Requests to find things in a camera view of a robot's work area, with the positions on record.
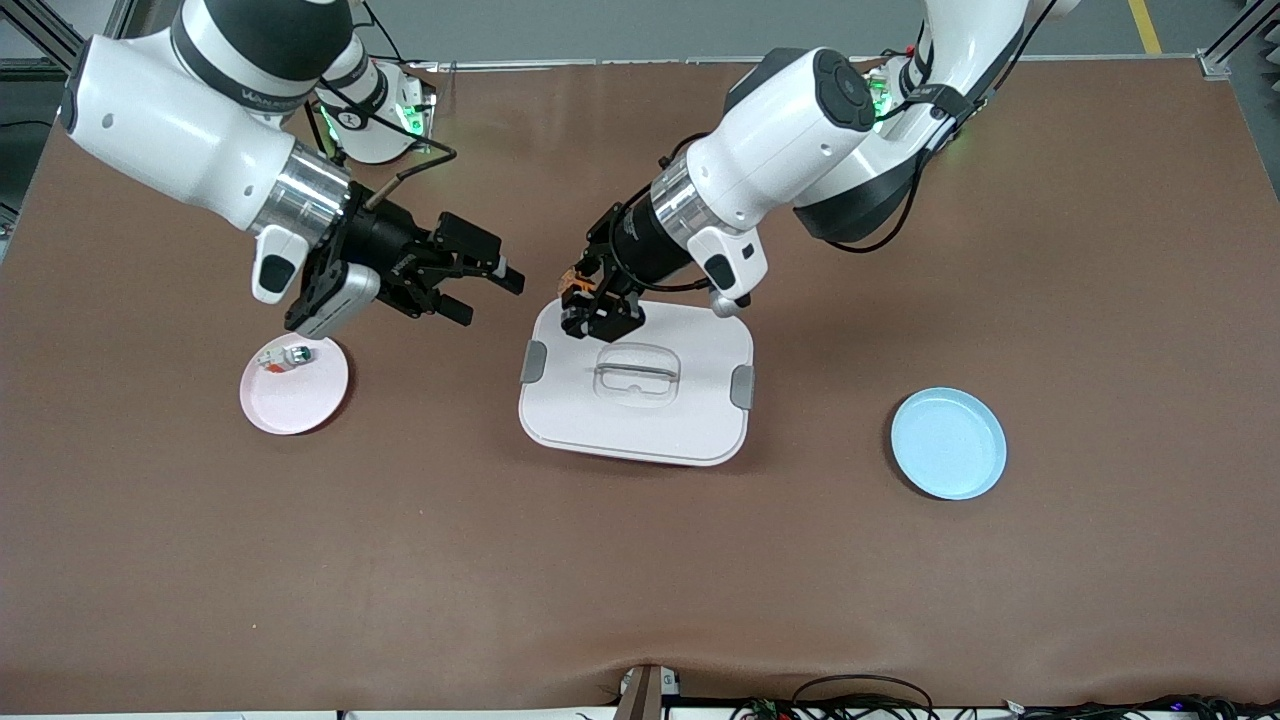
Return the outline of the brown table mat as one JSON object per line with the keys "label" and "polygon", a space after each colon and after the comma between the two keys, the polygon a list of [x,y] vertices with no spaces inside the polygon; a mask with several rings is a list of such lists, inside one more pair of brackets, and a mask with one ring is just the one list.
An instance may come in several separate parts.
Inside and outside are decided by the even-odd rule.
{"label": "brown table mat", "polygon": [[[869,673],[936,702],[1280,698],[1280,201],[1190,60],[1025,61],[888,247],[788,211],[744,320],[741,451],[663,468],[518,421],[585,232],[717,119],[737,67],[445,82],[460,159],[397,200],[499,234],[515,297],[372,307],[323,429],[238,384],[282,310],[251,242],[50,135],[0,265],[0,714],[594,705]],[[910,395],[978,397],[996,487],[915,488]]]}

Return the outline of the small dark brown object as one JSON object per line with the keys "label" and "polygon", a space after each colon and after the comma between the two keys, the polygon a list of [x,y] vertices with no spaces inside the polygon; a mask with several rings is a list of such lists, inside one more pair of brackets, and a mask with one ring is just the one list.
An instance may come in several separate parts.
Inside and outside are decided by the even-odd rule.
{"label": "small dark brown object", "polygon": [[561,277],[558,293],[561,320],[570,324],[589,322],[600,305],[595,279],[582,274],[576,266],[571,266]]}

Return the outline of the pink round plate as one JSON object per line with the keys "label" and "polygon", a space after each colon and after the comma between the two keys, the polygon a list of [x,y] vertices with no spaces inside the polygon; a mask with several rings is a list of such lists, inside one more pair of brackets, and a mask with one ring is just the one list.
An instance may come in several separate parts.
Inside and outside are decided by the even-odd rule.
{"label": "pink round plate", "polygon": [[[283,374],[262,372],[255,359],[273,345],[306,345],[314,360]],[[239,405],[251,424],[274,436],[298,436],[317,429],[339,410],[349,391],[351,369],[334,340],[287,333],[255,352],[239,382]]]}

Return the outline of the light blue round plate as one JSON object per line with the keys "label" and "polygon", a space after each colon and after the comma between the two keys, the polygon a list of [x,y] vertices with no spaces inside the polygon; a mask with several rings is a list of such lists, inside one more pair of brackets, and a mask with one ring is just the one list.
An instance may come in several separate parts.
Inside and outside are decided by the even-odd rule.
{"label": "light blue round plate", "polygon": [[950,387],[920,389],[897,406],[890,452],[916,489],[945,501],[993,489],[1009,460],[997,416],[978,397]]}

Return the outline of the aluminium frame profile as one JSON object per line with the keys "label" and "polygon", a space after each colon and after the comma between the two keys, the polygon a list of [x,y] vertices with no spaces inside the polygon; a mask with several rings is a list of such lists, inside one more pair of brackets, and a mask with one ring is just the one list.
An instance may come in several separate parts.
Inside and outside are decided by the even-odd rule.
{"label": "aluminium frame profile", "polygon": [[0,0],[0,72],[70,73],[95,35],[124,35],[138,0]]}
{"label": "aluminium frame profile", "polygon": [[1280,0],[1242,0],[1236,17],[1228,24],[1208,47],[1196,53],[1201,74],[1208,81],[1224,81],[1231,76],[1229,65],[1233,54],[1248,38],[1254,37],[1279,12]]}

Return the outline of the white lidded lunch box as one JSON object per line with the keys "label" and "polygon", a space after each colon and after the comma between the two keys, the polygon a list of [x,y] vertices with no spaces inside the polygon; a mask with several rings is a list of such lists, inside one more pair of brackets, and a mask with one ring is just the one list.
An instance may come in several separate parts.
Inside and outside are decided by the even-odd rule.
{"label": "white lidded lunch box", "polygon": [[518,418],[541,446],[708,468],[742,447],[753,410],[754,341],[736,318],[645,301],[618,342],[575,340],[561,306],[540,310],[521,372]]}

